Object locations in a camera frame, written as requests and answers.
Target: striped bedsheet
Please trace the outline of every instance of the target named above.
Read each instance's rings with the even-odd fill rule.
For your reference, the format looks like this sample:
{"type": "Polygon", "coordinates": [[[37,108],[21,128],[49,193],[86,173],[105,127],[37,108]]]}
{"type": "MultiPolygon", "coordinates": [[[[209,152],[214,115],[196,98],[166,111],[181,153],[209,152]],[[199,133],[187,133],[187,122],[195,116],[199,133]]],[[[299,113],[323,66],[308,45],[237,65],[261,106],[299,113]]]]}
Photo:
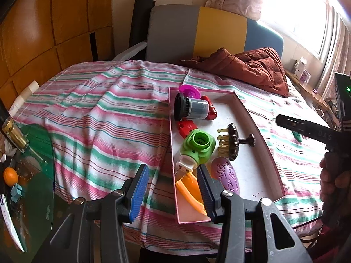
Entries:
{"type": "MultiPolygon", "coordinates": [[[[16,120],[43,125],[56,157],[56,193],[102,198],[122,187],[141,163],[150,179],[141,212],[125,225],[126,240],[150,250],[177,254],[217,251],[221,225],[178,224],[174,204],[168,120],[168,88],[181,84],[234,91],[250,112],[277,164],[286,197],[278,209],[299,235],[321,226],[319,162],[324,145],[277,127],[286,114],[326,125],[298,96],[282,98],[230,78],[146,61],[91,62],[69,67],[46,82],[22,106],[16,120]]],[[[246,246],[251,227],[246,225],[246,246]]]]}

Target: purple object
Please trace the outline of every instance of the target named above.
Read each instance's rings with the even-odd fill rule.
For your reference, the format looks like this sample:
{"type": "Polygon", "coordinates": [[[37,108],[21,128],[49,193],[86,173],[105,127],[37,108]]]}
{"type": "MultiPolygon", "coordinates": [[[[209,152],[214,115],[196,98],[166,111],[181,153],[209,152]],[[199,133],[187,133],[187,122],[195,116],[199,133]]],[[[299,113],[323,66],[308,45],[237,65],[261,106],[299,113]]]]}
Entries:
{"type": "Polygon", "coordinates": [[[201,97],[199,90],[191,85],[181,85],[178,90],[179,93],[182,93],[186,98],[200,99],[201,97]]]}
{"type": "Polygon", "coordinates": [[[224,157],[217,157],[212,161],[211,165],[212,178],[218,179],[224,186],[224,189],[231,190],[239,195],[239,182],[233,166],[228,159],[224,157]]]}

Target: green glass table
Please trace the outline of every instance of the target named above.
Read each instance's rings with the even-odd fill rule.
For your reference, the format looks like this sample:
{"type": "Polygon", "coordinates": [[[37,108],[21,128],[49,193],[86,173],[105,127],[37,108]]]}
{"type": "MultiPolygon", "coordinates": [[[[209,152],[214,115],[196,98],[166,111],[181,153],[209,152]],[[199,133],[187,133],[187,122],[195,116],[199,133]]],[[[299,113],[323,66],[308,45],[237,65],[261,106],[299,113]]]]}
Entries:
{"type": "Polygon", "coordinates": [[[0,245],[14,263],[29,263],[52,228],[55,161],[51,137],[45,128],[31,124],[21,130],[37,153],[27,149],[24,153],[17,151],[14,156],[22,197],[16,204],[11,204],[11,219],[25,252],[15,247],[3,220],[0,245]]]}

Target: window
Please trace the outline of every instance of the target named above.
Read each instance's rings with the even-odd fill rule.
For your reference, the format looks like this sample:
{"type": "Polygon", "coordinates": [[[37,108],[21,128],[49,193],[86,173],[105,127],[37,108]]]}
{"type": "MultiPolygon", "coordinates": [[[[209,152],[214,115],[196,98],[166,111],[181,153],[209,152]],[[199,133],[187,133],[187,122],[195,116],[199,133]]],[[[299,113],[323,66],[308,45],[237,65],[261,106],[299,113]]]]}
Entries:
{"type": "Polygon", "coordinates": [[[327,24],[326,0],[264,0],[261,21],[318,58],[327,24]]]}

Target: brown quilted jacket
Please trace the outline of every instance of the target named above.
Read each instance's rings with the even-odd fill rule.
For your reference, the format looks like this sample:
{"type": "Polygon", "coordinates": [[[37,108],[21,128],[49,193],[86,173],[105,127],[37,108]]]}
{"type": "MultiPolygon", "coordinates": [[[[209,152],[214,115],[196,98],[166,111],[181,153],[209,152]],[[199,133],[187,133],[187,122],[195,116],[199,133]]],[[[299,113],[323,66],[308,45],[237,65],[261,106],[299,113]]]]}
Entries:
{"type": "Polygon", "coordinates": [[[238,79],[283,97],[289,95],[283,65],[278,53],[273,48],[254,49],[236,55],[220,48],[208,58],[182,60],[180,64],[238,79]]]}

